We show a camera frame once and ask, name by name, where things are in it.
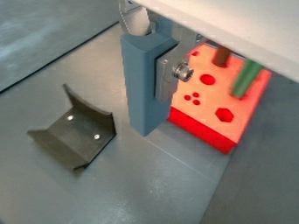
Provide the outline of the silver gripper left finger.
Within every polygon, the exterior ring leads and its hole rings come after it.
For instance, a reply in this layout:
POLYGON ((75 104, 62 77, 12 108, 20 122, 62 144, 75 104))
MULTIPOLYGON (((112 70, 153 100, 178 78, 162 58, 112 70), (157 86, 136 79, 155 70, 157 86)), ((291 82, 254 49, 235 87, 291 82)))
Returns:
POLYGON ((146 36, 151 32, 147 9, 132 0, 119 0, 119 23, 123 31, 135 36, 146 36))

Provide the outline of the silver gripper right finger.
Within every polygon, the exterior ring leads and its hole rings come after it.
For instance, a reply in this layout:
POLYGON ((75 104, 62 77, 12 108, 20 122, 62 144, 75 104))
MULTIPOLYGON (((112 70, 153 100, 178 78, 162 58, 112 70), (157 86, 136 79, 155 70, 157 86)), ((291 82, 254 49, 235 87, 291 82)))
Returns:
POLYGON ((178 81, 187 82, 194 74, 189 53, 207 42, 195 31, 179 24, 173 25, 173 38, 178 44, 157 60, 155 98, 165 102, 173 99, 178 81))

